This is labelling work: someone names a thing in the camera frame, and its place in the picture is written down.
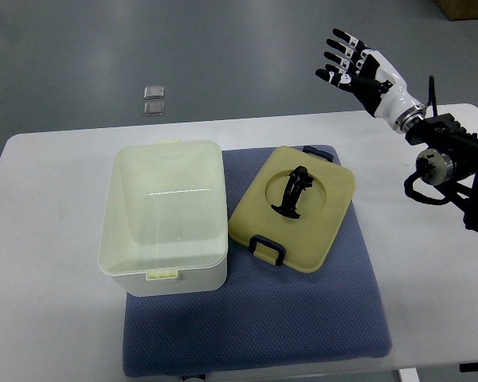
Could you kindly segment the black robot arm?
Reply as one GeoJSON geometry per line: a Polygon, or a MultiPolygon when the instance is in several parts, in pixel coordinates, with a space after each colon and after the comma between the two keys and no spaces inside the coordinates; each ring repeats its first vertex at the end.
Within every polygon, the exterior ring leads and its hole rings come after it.
{"type": "Polygon", "coordinates": [[[427,145],[404,181],[406,196],[426,205],[453,203],[464,213],[465,228],[478,232],[478,135],[438,113],[433,76],[428,103],[404,120],[402,132],[411,146],[427,145]]]}

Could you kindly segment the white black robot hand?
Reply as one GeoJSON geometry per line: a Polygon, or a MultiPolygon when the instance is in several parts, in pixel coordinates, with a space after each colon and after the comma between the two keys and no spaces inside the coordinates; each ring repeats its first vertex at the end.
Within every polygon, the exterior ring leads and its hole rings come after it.
{"type": "Polygon", "coordinates": [[[328,63],[315,71],[321,80],[353,94],[369,115],[399,134],[425,118],[426,106],[409,94],[406,81],[378,50],[341,29],[332,32],[323,53],[328,63]]]}

